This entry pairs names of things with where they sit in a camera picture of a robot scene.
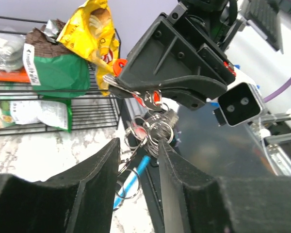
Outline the grey curved keyring holder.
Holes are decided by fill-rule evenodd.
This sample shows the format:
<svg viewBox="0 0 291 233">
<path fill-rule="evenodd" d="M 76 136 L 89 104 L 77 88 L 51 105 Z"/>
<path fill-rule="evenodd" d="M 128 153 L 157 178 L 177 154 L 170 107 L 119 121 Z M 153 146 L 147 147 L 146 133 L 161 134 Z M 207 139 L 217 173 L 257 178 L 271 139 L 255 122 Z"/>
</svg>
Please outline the grey curved keyring holder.
<svg viewBox="0 0 291 233">
<path fill-rule="evenodd" d="M 181 142 L 176 131 L 178 120 L 176 111 L 167 108 L 160 112 L 148 111 L 143 116 L 137 115 L 129 121 L 124 137 L 129 150 L 121 153 L 128 156 L 120 161 L 118 176 L 129 169 L 138 150 L 144 149 L 146 156 L 151 159 L 158 158 L 158 142 L 161 139 L 166 139 L 172 146 L 178 146 Z"/>
</svg>

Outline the blue key tag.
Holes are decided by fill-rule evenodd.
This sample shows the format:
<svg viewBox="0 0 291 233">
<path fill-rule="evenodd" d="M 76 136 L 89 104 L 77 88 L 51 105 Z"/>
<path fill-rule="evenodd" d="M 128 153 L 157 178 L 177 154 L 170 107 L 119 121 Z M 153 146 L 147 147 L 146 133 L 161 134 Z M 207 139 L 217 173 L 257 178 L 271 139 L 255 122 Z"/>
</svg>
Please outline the blue key tag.
<svg viewBox="0 0 291 233">
<path fill-rule="evenodd" d="M 113 203 L 113 211 L 119 209 L 125 200 L 129 200 L 137 196 L 141 189 L 141 175 L 150 163 L 150 157 L 144 156 L 139 165 L 133 169 L 127 169 L 130 172 L 124 183 L 119 183 L 121 188 L 115 195 Z"/>
</svg>

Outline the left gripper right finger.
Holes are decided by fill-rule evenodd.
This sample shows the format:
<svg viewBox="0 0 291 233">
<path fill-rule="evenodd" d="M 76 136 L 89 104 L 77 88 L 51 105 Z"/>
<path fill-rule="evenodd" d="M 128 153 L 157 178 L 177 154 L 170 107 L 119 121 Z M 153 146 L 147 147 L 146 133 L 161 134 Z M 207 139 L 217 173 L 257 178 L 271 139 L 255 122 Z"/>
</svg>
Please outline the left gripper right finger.
<svg viewBox="0 0 291 233">
<path fill-rule="evenodd" d="M 291 176 L 213 177 L 159 142 L 167 233 L 291 233 Z"/>
</svg>

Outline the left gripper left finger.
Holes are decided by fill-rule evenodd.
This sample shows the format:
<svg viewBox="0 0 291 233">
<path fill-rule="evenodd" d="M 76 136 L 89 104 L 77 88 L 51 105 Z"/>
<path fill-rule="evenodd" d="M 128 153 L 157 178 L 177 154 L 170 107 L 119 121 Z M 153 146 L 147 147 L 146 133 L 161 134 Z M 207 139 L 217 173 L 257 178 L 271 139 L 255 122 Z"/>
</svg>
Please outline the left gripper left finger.
<svg viewBox="0 0 291 233">
<path fill-rule="evenodd" d="M 0 233 L 107 233 L 120 140 L 44 182 L 0 174 Z"/>
</svg>

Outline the small red key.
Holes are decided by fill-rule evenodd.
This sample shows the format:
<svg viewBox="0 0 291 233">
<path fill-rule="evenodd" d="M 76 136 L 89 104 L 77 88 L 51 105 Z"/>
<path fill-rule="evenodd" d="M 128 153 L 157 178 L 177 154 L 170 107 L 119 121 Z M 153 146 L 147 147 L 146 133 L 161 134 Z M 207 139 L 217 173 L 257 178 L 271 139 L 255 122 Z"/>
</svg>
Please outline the small red key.
<svg viewBox="0 0 291 233">
<path fill-rule="evenodd" d="M 145 108 L 152 111 L 161 111 L 162 110 L 162 94 L 160 90 L 154 91 L 129 91 L 123 86 L 121 86 L 115 76 L 111 74 L 103 75 L 103 80 L 109 85 L 109 91 L 120 99 L 127 99 L 134 97 L 137 101 Z"/>
</svg>

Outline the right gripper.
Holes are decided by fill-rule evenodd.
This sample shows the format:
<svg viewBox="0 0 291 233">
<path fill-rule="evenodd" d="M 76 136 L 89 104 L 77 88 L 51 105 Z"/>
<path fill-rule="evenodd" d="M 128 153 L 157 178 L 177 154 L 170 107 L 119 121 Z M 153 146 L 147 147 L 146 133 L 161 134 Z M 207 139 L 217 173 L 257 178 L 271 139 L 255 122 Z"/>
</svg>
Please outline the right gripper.
<svg viewBox="0 0 291 233">
<path fill-rule="evenodd" d="M 180 0 L 131 50 L 117 80 L 131 91 L 159 89 L 194 111 L 227 91 L 236 72 L 222 49 L 237 18 L 235 0 Z"/>
</svg>

